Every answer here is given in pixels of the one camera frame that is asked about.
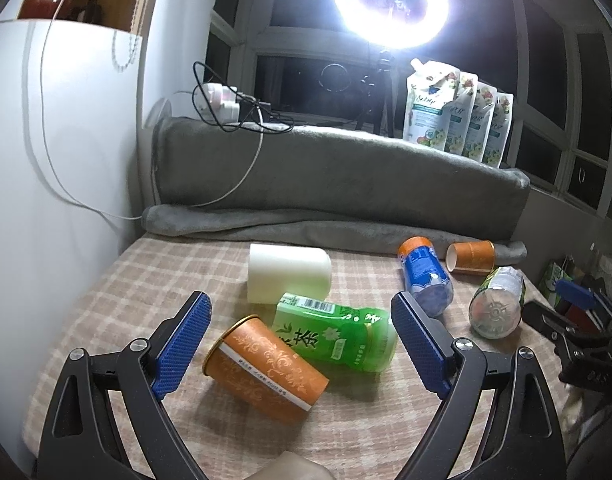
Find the black tripod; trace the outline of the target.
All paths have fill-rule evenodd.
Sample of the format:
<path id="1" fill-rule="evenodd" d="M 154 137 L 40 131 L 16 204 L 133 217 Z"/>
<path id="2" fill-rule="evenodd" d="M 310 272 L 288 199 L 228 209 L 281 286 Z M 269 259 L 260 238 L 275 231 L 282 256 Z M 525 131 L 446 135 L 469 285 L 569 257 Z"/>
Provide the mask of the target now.
<path id="1" fill-rule="evenodd" d="M 376 136 L 395 137 L 395 87 L 393 79 L 394 57 L 388 50 L 379 52 L 379 62 L 373 77 L 364 76 L 364 97 L 361 113 L 355 121 L 355 130 L 363 129 L 368 119 L 371 120 L 372 132 Z"/>

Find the green paper shopping bag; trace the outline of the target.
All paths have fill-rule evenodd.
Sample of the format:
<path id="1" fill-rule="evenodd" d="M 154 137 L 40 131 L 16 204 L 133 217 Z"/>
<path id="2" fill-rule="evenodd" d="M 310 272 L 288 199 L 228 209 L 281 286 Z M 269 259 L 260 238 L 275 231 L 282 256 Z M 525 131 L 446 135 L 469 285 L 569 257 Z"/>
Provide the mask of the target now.
<path id="1" fill-rule="evenodd" d="M 538 289 L 552 307 L 556 307 L 560 302 L 560 295 L 556 292 L 556 284 L 562 280 L 571 281 L 572 277 L 567 271 L 574 266 L 575 260 L 571 256 L 567 256 L 562 260 L 550 260 L 545 266 Z"/>

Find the blue water bottle orange cap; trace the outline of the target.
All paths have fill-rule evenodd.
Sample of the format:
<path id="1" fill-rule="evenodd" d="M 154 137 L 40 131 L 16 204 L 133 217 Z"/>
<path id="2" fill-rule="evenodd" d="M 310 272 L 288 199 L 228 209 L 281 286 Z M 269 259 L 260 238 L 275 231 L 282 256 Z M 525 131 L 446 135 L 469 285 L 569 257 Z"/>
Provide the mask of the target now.
<path id="1" fill-rule="evenodd" d="M 438 318 L 453 300 L 452 282 L 433 243 L 423 236 L 405 240 L 398 249 L 405 289 L 430 318 Z"/>

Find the green tea bottle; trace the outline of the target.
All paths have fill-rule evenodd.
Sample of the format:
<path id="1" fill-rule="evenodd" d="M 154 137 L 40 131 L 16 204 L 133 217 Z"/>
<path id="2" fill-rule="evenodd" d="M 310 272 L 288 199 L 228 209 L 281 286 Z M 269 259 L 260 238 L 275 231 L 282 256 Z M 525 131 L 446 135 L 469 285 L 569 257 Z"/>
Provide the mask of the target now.
<path id="1" fill-rule="evenodd" d="M 394 356 L 398 336 L 391 315 L 289 294 L 275 307 L 272 330 L 306 360 L 380 373 Z"/>

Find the orange patterned paper cup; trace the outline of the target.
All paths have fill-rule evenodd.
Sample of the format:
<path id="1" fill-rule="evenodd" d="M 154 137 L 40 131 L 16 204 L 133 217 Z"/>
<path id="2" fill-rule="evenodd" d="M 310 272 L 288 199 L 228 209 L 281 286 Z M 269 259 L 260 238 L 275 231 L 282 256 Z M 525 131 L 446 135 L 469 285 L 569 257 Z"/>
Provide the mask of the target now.
<path id="1" fill-rule="evenodd" d="M 303 422 L 329 384 L 257 315 L 241 318 L 215 341 L 203 373 L 286 425 Z"/>

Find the white power strip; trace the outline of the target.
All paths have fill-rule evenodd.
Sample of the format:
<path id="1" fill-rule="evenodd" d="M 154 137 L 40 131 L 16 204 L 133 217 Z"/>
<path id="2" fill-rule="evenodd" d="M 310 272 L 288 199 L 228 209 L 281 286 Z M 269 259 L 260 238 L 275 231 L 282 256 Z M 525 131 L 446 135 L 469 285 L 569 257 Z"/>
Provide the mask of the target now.
<path id="1" fill-rule="evenodd" d="M 240 117 L 236 92 L 224 84 L 207 82 L 194 91 L 197 114 L 211 124 L 234 124 Z"/>

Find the grey folded blanket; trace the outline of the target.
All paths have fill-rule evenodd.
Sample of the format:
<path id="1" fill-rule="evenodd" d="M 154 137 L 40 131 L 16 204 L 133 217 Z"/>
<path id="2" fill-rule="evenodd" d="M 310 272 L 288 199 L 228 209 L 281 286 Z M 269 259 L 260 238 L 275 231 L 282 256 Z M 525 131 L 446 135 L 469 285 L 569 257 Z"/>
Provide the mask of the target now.
<path id="1" fill-rule="evenodd" d="M 399 139 L 318 127 L 228 133 L 167 117 L 151 168 L 156 197 L 142 224 L 152 234 L 383 255 L 424 236 L 438 254 L 489 240 L 501 266 L 527 256 L 514 238 L 525 174 Z"/>

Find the small orange paper cup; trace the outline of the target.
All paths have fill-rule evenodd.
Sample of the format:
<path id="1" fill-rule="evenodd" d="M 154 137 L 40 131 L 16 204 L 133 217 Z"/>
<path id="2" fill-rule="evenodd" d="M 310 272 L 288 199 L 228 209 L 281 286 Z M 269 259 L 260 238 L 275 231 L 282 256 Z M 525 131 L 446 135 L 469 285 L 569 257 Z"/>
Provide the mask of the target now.
<path id="1" fill-rule="evenodd" d="M 494 269 L 496 249 L 490 240 L 451 244 L 446 252 L 450 273 L 487 275 Z"/>

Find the plaid beige table cloth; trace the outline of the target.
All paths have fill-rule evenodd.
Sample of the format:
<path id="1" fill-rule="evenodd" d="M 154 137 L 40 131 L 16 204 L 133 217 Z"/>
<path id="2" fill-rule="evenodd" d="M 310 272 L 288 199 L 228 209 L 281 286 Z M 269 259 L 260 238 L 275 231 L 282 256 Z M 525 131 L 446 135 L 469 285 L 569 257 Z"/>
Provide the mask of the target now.
<path id="1" fill-rule="evenodd" d="M 552 347 L 431 318 L 393 257 L 251 304 L 251 247 L 137 240 L 79 300 L 30 399 L 41 479 L 563 479 Z"/>

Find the clear bottle green label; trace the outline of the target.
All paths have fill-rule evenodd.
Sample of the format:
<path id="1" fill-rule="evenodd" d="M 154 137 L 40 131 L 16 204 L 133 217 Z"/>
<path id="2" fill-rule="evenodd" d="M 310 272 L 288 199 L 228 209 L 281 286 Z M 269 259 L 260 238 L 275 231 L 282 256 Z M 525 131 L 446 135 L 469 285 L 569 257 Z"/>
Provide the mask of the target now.
<path id="1" fill-rule="evenodd" d="M 468 307 L 470 326 L 486 339 L 511 335 L 522 318 L 525 294 L 522 272 L 513 266 L 500 266 L 476 290 Z"/>

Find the white cylindrical cup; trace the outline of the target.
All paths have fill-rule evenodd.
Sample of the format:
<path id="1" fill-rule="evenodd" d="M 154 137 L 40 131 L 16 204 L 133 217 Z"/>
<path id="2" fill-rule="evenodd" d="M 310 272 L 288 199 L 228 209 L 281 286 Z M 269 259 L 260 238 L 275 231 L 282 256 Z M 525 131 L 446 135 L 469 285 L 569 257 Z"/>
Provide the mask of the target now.
<path id="1" fill-rule="evenodd" d="M 321 248 L 251 243 L 247 300 L 277 304 L 285 292 L 324 300 L 332 287 L 332 260 Z"/>

